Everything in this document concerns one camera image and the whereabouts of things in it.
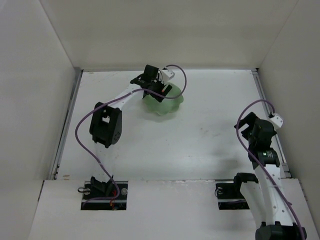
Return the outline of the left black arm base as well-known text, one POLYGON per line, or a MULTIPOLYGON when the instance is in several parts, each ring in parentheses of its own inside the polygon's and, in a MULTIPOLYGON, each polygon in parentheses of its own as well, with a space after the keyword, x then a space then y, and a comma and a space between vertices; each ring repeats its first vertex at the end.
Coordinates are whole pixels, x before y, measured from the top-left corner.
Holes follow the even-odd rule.
POLYGON ((91 177, 83 187, 77 189, 82 194, 80 209, 83 211, 125 211, 127 209, 128 187, 127 181, 117 181, 120 193, 111 180, 99 181, 91 177))

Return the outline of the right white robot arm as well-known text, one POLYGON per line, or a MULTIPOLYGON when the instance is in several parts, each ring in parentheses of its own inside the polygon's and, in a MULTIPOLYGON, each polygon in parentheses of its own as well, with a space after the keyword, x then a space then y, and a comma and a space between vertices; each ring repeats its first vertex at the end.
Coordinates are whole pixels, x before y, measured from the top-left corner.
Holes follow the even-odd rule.
POLYGON ((283 123, 277 113, 264 120, 250 112, 241 115, 234 126, 238 139, 248 141, 244 148, 254 170, 238 173, 234 180, 254 218, 257 240, 307 239, 306 229, 284 194, 280 160, 271 147, 272 138, 283 123))

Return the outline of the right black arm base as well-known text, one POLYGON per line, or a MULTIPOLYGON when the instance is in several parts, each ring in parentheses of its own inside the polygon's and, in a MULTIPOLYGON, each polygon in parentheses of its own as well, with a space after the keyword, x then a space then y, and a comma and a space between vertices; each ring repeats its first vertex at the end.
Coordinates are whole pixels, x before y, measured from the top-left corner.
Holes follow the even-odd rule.
POLYGON ((219 210, 249 210, 245 197, 241 194, 242 184, 254 182, 259 183, 258 178, 253 173, 239 172, 232 182, 218 180, 215 183, 214 195, 217 198, 219 210))

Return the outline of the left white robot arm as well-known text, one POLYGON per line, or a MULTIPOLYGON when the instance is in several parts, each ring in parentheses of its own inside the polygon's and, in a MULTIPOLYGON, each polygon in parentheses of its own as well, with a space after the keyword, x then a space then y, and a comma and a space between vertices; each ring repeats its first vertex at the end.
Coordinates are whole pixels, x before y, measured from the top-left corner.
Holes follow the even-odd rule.
POLYGON ((146 65, 143 73, 133 78, 112 103, 93 113, 89 133, 95 145, 95 154, 110 175, 113 174, 114 163, 106 160, 103 148, 107 149, 120 140, 124 111, 147 96, 162 102, 163 97, 167 97, 172 89, 169 81, 174 76, 175 73, 166 67, 159 69, 146 65))

